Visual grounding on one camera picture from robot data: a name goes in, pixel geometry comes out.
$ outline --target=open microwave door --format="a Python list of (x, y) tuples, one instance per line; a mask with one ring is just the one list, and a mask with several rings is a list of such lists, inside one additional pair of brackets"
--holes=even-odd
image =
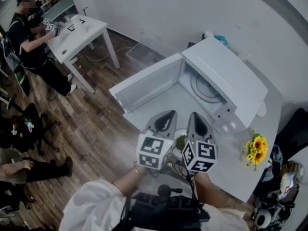
[(109, 89), (128, 113), (177, 83), (183, 57), (177, 53)]

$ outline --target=white desk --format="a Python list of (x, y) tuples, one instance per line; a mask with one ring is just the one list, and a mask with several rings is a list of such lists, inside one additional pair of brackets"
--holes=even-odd
[(87, 33), (80, 35), (74, 30), (73, 32), (68, 30), (73, 22), (68, 23), (65, 28), (63, 28), (61, 35), (52, 38), (48, 41), (48, 46), (54, 56), (58, 59), (60, 63), (64, 63), (68, 69), (76, 76), (77, 79), (91, 92), (94, 93), (95, 90), (90, 86), (90, 84), (84, 79), (84, 77), (78, 72), (77, 69), (71, 64), (70, 60), (79, 53), (85, 46), (90, 44), (98, 36), (103, 35), (106, 46), (109, 50), (109, 54), (116, 68), (120, 68), (120, 64), (116, 57), (115, 50), (112, 46), (111, 40), (107, 32), (107, 23), (92, 19), (87, 16), (78, 15), (79, 19), (86, 21), (84, 27)]
[[(251, 138), (250, 132), (245, 131), (233, 136), (221, 136), (214, 131), (218, 147), (218, 163), (209, 172), (210, 179), (215, 185), (244, 202), (247, 202), (253, 193), (270, 157), (282, 107), (281, 93), (260, 72), (252, 70), (268, 88), (264, 100), (267, 113), (264, 117), (256, 116), (251, 124), (251, 128), (267, 138), (269, 144), (267, 158), (258, 166), (257, 172), (253, 172), (253, 167), (246, 168), (240, 156), (240, 144), (242, 141), (248, 141)], [(178, 113), (177, 130), (187, 129), (189, 116), (192, 112), (197, 112), (209, 122), (213, 122), (213, 118), (179, 83), (123, 116), (142, 131), (150, 118), (166, 110), (175, 110)]]

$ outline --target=backpack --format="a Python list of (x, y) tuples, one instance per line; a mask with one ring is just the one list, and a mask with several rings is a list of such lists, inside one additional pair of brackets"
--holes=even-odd
[(20, 49), (19, 49), (19, 52), (16, 53), (13, 46), (12, 46), (12, 43), (9, 39), (9, 32), (10, 32), (10, 29), (11, 27), (17, 23), (18, 21), (20, 21), (24, 26), (24, 22), (22, 19), (18, 18), (18, 20), (14, 21), (10, 27), (9, 27), (9, 30), (8, 32), (3, 36), (3, 39), (1, 41), (1, 44), (2, 44), (2, 48), (3, 48), (3, 54), (4, 54), (4, 58), (9, 66), (9, 68), (15, 73), (18, 66), (22, 66), (22, 67), (25, 67), (23, 65), (23, 62), (19, 59), (19, 55), (21, 54), (21, 50), (22, 50), (22, 47), (20, 46)]

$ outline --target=person in black shirt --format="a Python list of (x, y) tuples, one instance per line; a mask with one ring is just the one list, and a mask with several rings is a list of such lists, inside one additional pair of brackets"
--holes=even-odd
[(43, 51), (45, 42), (53, 37), (54, 32), (51, 31), (39, 39), (34, 39), (35, 34), (44, 28), (28, 26), (26, 14), (30, 14), (34, 8), (35, 0), (17, 0), (17, 9), (11, 21), (8, 37), (15, 54), (19, 56), (25, 68), (40, 76), (61, 95), (68, 95), (76, 89), (76, 85), (68, 83), (72, 75), (63, 76)]

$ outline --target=blue object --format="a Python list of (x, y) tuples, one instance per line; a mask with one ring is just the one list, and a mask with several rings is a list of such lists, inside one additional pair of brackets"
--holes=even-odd
[(229, 47), (229, 43), (226, 39), (225, 36), (222, 35), (214, 35), (214, 38), (216, 38), (217, 40), (219, 40), (222, 44), (224, 44), (225, 46)]

